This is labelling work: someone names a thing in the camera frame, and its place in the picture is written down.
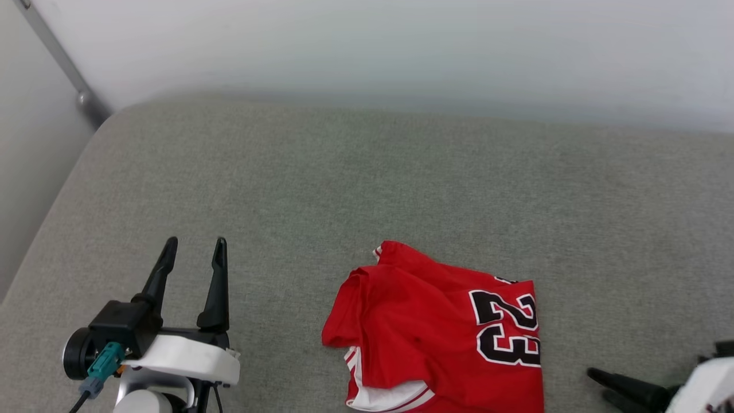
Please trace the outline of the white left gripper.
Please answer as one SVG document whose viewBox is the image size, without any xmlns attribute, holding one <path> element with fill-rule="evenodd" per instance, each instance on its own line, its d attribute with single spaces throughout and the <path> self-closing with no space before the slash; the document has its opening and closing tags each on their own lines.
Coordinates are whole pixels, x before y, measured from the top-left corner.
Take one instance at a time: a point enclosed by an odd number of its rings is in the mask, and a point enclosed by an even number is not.
<svg viewBox="0 0 734 413">
<path fill-rule="evenodd" d="M 167 277 L 173 271 L 178 238 L 163 246 L 141 293 L 133 303 L 145 303 L 158 317 L 162 313 Z M 140 359 L 124 361 L 119 395 L 143 389 L 182 389 L 189 398 L 206 398 L 215 385 L 236 386 L 240 381 L 240 354 L 231 348 L 227 240 L 217 239 L 212 257 L 212 280 L 197 329 L 165 328 Z"/>
</svg>

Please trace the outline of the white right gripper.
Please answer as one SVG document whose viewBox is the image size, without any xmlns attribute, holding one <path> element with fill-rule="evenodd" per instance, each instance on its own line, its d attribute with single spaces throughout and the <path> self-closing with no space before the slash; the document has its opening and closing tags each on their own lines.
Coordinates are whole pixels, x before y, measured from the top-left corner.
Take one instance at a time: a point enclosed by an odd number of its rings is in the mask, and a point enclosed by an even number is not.
<svg viewBox="0 0 734 413">
<path fill-rule="evenodd" d="M 733 358 L 699 364 L 684 385 L 661 387 L 602 369 L 585 372 L 603 387 L 602 398 L 619 412 L 732 412 Z"/>
</svg>

